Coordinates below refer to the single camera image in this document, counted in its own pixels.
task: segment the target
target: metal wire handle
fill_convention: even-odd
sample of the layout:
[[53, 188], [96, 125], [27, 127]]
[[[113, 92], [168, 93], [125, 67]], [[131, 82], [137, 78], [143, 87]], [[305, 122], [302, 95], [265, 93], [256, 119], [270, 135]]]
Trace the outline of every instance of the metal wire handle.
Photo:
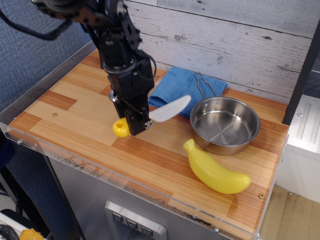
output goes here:
[[218, 97], [218, 95], [216, 94], [216, 91], [215, 91], [214, 88], [211, 86], [211, 84], [210, 84], [207, 80], [205, 80], [205, 78], [204, 78], [204, 76], [202, 75], [202, 73], [201, 73], [201, 72], [195, 72], [195, 73], [194, 73], [194, 77], [195, 77], [196, 80], [198, 81], [198, 89], [200, 90], [200, 93], [201, 93], [203, 99], [205, 99], [206, 97], [205, 97], [204, 93], [203, 93], [202, 90], [201, 90], [200, 80], [199, 80], [199, 78], [197, 77], [197, 74], [200, 74], [200, 75], [201, 75], [202, 80], [203, 80], [206, 84], [209, 85], [209, 87], [211, 88], [211, 90], [212, 90], [212, 92], [214, 93], [214, 95], [215, 95], [216, 97]]

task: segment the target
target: button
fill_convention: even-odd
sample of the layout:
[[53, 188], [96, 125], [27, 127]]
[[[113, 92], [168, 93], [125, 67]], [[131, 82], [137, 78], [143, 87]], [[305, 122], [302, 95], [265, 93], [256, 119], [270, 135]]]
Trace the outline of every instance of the button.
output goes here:
[[150, 236], [150, 237], [153, 236], [153, 232], [151, 229], [146, 228], [145, 226], [141, 226], [141, 230], [145, 235]]
[[113, 218], [116, 220], [116, 221], [118, 221], [118, 222], [123, 222], [124, 220], [122, 219], [122, 216], [121, 215], [119, 215], [118, 213], [115, 213], [115, 212], [112, 212], [112, 216], [113, 216]]
[[138, 225], [137, 225], [134, 221], [131, 221], [131, 220], [127, 219], [127, 220], [126, 220], [126, 224], [127, 224], [130, 228], [138, 229]]

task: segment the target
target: whitewashed wood wall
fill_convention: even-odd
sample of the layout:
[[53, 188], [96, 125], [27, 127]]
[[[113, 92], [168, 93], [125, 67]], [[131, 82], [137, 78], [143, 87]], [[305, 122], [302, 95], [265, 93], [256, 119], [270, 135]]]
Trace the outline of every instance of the whitewashed wood wall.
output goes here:
[[132, 0], [140, 48], [161, 69], [201, 72], [288, 103], [320, 19], [320, 0]]

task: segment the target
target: screw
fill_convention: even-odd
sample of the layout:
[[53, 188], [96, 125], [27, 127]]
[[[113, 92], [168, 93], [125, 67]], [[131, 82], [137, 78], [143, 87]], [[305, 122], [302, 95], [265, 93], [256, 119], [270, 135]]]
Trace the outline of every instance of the screw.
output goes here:
[[260, 199], [265, 199], [265, 197], [266, 197], [266, 195], [264, 195], [263, 193], [259, 193], [258, 196], [259, 196]]

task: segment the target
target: white appliance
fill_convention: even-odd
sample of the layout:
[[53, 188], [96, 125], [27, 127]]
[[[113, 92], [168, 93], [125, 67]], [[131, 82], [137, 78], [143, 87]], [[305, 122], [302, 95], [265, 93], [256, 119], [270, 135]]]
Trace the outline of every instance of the white appliance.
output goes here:
[[320, 99], [302, 95], [275, 184], [320, 203]]

